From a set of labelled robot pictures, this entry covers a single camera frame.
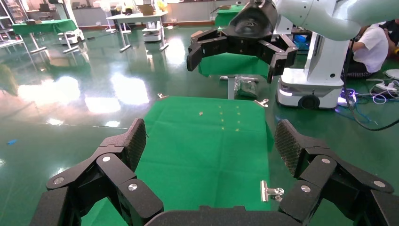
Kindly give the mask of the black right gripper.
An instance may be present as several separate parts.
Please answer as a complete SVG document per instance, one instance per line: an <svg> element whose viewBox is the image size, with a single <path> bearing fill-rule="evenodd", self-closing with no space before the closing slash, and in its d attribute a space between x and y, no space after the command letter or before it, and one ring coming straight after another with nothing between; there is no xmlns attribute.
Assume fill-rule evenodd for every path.
<svg viewBox="0 0 399 226"><path fill-rule="evenodd" d="M222 53L256 56L269 65L266 80L283 74L294 64L297 46L286 34L271 36L276 28L278 12L271 0L251 0L222 30L197 31L191 35L186 66L193 71L203 58Z"/></svg>

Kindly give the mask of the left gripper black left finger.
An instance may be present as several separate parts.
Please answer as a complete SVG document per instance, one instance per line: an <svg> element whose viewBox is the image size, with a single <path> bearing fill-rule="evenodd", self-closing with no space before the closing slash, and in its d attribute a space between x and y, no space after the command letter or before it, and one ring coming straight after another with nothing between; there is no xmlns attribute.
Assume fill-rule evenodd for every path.
<svg viewBox="0 0 399 226"><path fill-rule="evenodd" d="M104 198L129 226L148 223L164 205L135 173L146 139L145 122L137 118L125 133L105 138L89 158L53 176L30 224L79 226Z"/></svg>

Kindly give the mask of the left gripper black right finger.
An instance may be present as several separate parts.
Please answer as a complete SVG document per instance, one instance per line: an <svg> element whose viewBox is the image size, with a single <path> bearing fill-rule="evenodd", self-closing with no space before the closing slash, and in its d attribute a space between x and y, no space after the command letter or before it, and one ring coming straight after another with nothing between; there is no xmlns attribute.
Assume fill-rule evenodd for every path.
<svg viewBox="0 0 399 226"><path fill-rule="evenodd" d="M275 129L275 147L296 179L279 211L309 224L322 200L356 226L396 226L399 198L387 181L341 159L320 139L300 134L288 120Z"/></svg>

